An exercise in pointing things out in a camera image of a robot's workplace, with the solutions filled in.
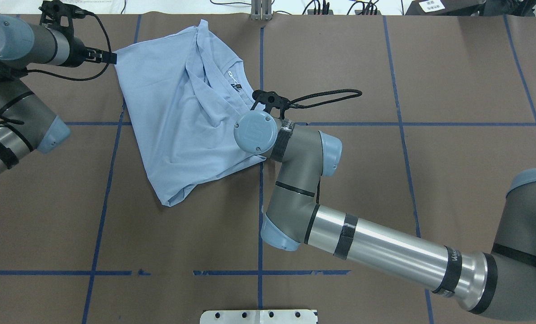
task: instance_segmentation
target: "light blue cloth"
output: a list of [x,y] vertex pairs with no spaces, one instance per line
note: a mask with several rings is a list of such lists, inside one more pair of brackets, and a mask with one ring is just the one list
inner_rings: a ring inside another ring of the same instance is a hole
[[235,142],[234,123],[254,103],[252,88],[243,61],[207,21],[116,53],[142,162],[162,205],[264,160]]

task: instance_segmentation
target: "white label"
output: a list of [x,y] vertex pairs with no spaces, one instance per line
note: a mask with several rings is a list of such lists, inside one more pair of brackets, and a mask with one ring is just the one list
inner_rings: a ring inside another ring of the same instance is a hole
[[435,12],[438,10],[446,9],[440,0],[428,0],[420,2],[420,7],[424,12]]

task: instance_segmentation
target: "robotic arm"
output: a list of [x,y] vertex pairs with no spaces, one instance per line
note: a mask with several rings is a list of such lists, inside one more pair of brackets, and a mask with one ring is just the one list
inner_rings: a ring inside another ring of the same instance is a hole
[[[0,173],[15,166],[34,149],[48,153],[70,135],[70,129],[60,117],[21,82],[20,78],[29,72],[28,64],[74,68],[83,62],[106,63],[103,72],[108,64],[116,63],[109,41],[105,52],[85,47],[74,37],[72,19],[97,18],[95,14],[60,0],[44,1],[40,10],[39,25],[0,14]],[[62,18],[68,26],[62,26]]]
[[491,253],[461,253],[313,202],[320,176],[338,167],[342,143],[270,116],[287,101],[275,92],[254,96],[266,110],[242,115],[234,136],[243,150],[282,163],[261,229],[266,243],[294,251],[304,242],[454,298],[474,314],[536,320],[536,169],[514,179]]

